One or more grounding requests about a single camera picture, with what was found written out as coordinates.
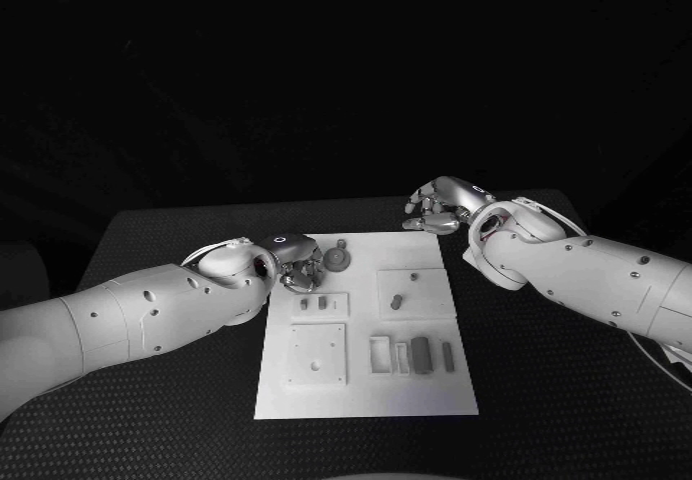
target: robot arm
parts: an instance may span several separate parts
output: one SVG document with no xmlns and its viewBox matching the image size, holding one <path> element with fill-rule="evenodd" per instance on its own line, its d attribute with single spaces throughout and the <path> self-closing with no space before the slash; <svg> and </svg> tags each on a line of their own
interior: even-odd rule
<svg viewBox="0 0 692 480">
<path fill-rule="evenodd" d="M 596 236 L 568 238 L 535 202 L 498 202 L 453 177 L 414 193 L 407 213 L 420 202 L 423 217 L 404 228 L 447 234 L 467 223 L 465 260 L 496 285 L 519 290 L 531 283 L 583 315 L 692 352 L 688 263 Z"/>
<path fill-rule="evenodd" d="M 222 326 L 251 320 L 281 265 L 307 261 L 315 267 L 310 259 L 322 257 L 310 237 L 283 237 L 293 248 L 281 252 L 283 263 L 268 248 L 241 238 L 198 250 L 182 266 L 140 270 L 74 295 L 0 312 L 0 421 L 33 397 L 94 370 L 168 353 Z M 296 268 L 284 273 L 305 275 Z"/>
</svg>

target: dark table surface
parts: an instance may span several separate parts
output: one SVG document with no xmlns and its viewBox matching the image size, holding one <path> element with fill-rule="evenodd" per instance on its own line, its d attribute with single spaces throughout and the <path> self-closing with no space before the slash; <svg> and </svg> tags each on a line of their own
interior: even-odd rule
<svg viewBox="0 0 692 480">
<path fill-rule="evenodd" d="M 525 195 L 578 221 L 554 190 Z M 179 263 L 201 246 L 279 232 L 400 231 L 405 197 L 117 215 L 80 289 Z M 119 365 L 26 404 L 0 438 L 0 479 L 692 478 L 692 397 L 625 332 L 509 292 L 440 238 L 478 417 L 256 421 L 267 310 L 175 352 Z"/>
</svg>

